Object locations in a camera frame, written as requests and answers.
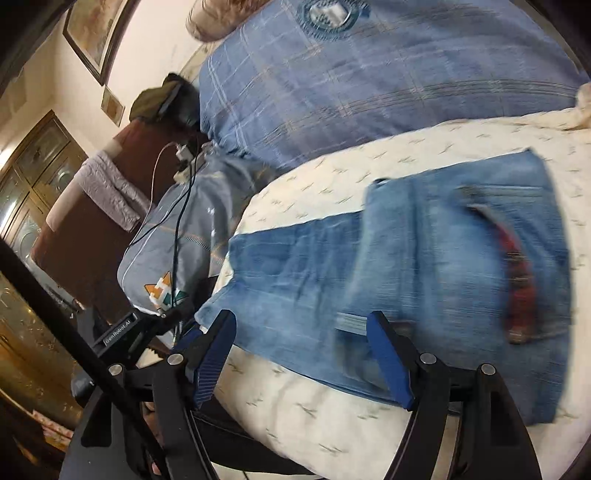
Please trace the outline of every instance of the white wall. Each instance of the white wall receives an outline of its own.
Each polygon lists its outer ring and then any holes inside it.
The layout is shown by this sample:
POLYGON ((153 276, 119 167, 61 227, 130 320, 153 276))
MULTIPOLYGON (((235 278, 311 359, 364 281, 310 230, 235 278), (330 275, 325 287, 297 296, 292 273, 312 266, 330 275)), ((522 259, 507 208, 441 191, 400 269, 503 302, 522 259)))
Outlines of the white wall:
MULTIPOLYGON (((55 40, 53 32, 23 67, 21 75, 24 75, 27 101, 0 129, 0 168, 53 106, 55 40)), ((2 97, 3 102, 8 99, 9 89, 2 97)))
POLYGON ((168 72, 179 72, 200 42, 185 29, 194 0, 139 0, 119 45, 109 90, 125 106, 118 128, 100 109, 101 87, 56 27, 53 109, 87 154, 102 148, 129 123, 129 109, 139 93, 159 86, 168 72))

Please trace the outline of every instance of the embroidered emblem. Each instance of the embroidered emblem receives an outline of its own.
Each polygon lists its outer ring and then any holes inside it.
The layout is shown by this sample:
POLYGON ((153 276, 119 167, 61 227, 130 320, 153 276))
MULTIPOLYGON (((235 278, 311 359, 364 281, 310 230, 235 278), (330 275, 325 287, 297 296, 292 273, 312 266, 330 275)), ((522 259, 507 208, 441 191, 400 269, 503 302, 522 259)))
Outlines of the embroidered emblem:
POLYGON ((369 5, 359 0, 305 0, 298 8, 298 23, 306 34, 337 40, 359 17, 369 16, 369 5))
MULTIPOLYGON (((166 272, 166 275, 161 277, 156 284, 144 285, 146 292, 150 296, 150 301, 156 308, 168 310, 172 306, 172 294, 170 286, 170 272, 166 272)), ((185 299, 188 295, 186 292, 175 288, 176 295, 174 301, 180 303, 182 299, 185 299)))

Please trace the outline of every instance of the red plaid fabric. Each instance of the red plaid fabric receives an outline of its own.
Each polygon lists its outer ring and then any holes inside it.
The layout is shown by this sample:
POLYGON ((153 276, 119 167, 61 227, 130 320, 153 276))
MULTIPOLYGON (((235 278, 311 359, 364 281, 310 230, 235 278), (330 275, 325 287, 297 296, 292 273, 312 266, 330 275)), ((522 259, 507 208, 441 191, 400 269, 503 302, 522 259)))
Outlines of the red plaid fabric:
POLYGON ((509 343, 526 343, 535 332, 536 320, 535 286, 530 263, 522 251, 519 240, 490 215, 487 209, 479 205, 469 205, 469 208, 496 227, 509 281, 509 301, 504 318, 505 332, 509 343))

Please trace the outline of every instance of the framed picture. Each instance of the framed picture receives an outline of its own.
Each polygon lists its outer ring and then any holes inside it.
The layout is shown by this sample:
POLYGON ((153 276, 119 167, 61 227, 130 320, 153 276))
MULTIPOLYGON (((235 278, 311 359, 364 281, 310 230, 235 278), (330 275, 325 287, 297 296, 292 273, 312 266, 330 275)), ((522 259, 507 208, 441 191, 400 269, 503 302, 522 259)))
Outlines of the framed picture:
POLYGON ((64 36, 104 85, 138 0, 78 0, 68 11, 64 36))
POLYGON ((107 87, 105 87, 105 91, 103 92, 103 101, 100 104, 100 109, 113 120, 115 125, 121 125, 121 119, 123 118, 123 110, 125 110, 125 107, 121 105, 121 102, 117 100, 115 95, 113 95, 107 87))

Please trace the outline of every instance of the white bedsheet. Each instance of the white bedsheet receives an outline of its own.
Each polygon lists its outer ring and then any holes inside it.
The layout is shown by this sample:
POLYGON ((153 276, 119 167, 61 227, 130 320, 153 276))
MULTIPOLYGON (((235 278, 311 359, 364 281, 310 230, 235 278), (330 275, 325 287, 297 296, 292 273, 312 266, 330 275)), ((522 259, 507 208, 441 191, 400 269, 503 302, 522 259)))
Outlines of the white bedsheet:
MULTIPOLYGON (((520 118, 453 121, 311 161, 271 183, 247 208, 237 233, 362 209, 363 191, 463 161, 532 148, 547 161, 570 247, 573 344, 567 387, 553 424, 529 432, 545 480, 559 478, 591 433, 591 85, 579 105, 520 118)), ((226 260, 216 290, 231 278, 226 260)), ((233 347, 216 396, 262 443, 330 480, 384 477, 409 413, 333 390, 233 347)), ((457 419, 449 417, 435 479, 444 479, 457 419)))

